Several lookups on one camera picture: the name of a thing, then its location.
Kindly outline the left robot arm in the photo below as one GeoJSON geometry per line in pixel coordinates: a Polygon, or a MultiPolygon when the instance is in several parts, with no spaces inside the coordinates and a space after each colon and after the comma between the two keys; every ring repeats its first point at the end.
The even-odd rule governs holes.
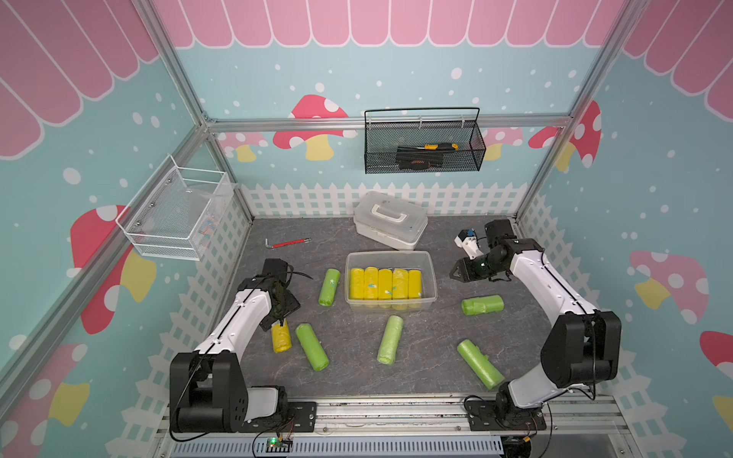
{"type": "Polygon", "coordinates": [[[243,281],[229,311],[194,350],[170,364],[170,433],[265,431],[292,421],[286,389],[246,385],[242,359],[258,330],[267,332],[301,305],[289,291],[295,269],[267,259],[263,270],[243,281]]]}

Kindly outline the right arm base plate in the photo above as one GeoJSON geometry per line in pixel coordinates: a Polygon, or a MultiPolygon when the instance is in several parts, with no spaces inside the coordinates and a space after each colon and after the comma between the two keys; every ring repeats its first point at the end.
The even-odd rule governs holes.
{"type": "Polygon", "coordinates": [[[547,429],[541,410],[516,410],[512,406],[497,406],[494,400],[475,397],[463,403],[471,431],[519,431],[528,435],[547,429]]]}

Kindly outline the light green roll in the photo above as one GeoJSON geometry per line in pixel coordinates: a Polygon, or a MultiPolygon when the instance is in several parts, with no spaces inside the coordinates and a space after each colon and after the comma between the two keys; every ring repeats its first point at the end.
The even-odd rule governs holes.
{"type": "Polygon", "coordinates": [[[397,348],[402,336],[404,320],[399,316],[390,316],[377,354],[377,362],[391,366],[395,363],[397,348]]]}

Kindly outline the clear plastic storage box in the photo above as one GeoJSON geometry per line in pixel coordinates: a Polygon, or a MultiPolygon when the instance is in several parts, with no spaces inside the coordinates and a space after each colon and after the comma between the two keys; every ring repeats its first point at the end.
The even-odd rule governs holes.
{"type": "Polygon", "coordinates": [[[346,302],[354,311],[415,312],[438,298],[426,251],[354,252],[346,261],[346,302]]]}

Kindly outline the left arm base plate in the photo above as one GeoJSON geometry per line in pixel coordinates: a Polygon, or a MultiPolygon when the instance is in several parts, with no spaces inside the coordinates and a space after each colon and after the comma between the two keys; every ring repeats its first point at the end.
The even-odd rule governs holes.
{"type": "Polygon", "coordinates": [[[318,404],[315,402],[288,402],[278,405],[275,413],[245,421],[239,431],[254,433],[265,431],[313,432],[318,404]]]}

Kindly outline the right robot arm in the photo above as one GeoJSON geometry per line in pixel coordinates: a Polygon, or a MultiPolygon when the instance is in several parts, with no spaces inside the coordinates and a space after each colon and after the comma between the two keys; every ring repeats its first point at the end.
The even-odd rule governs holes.
{"type": "Polygon", "coordinates": [[[517,279],[545,312],[552,328],[540,351],[540,363],[525,375],[503,383],[496,394],[496,416],[510,418],[541,410],[547,402],[576,390],[593,401],[597,384],[614,379],[620,363],[622,323],[612,311],[601,311],[565,281],[533,239],[519,238],[511,221],[495,219],[484,226],[486,251],[475,231],[454,239],[467,256],[450,277],[460,282],[517,279]]]}

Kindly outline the yellow roll with blue label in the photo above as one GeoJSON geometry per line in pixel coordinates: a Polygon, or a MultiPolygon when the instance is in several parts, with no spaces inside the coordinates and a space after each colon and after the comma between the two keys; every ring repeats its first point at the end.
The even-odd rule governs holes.
{"type": "Polygon", "coordinates": [[[395,301],[408,299],[408,271],[405,269],[392,271],[392,298],[395,301]]]}

